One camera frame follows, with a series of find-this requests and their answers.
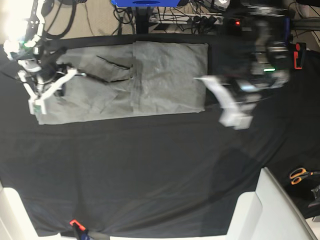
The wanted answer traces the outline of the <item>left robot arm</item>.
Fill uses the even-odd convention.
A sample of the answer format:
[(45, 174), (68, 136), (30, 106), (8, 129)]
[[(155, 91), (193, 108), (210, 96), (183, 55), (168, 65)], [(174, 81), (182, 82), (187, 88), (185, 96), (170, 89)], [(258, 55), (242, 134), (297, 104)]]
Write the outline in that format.
[(256, 106), (290, 78), (285, 10), (242, 0), (227, 9), (217, 28), (215, 70), (198, 77), (216, 97), (225, 127), (250, 127)]

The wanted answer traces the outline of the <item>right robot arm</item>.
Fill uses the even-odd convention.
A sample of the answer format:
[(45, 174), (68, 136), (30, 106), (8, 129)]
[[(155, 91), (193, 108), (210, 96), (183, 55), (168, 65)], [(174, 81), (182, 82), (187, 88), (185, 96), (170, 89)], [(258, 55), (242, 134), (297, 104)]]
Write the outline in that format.
[(50, 40), (60, 40), (71, 29), (78, 0), (71, 1), (71, 15), (65, 30), (57, 35), (45, 29), (44, 9), (47, 0), (24, 0), (13, 6), (13, 16), (8, 20), (7, 39), (3, 50), (10, 61), (22, 68), (17, 72), (19, 81), (29, 95), (28, 106), (32, 115), (47, 114), (46, 101), (64, 93), (65, 84), (80, 72), (70, 64), (58, 64), (67, 52), (65, 47), (50, 51)]

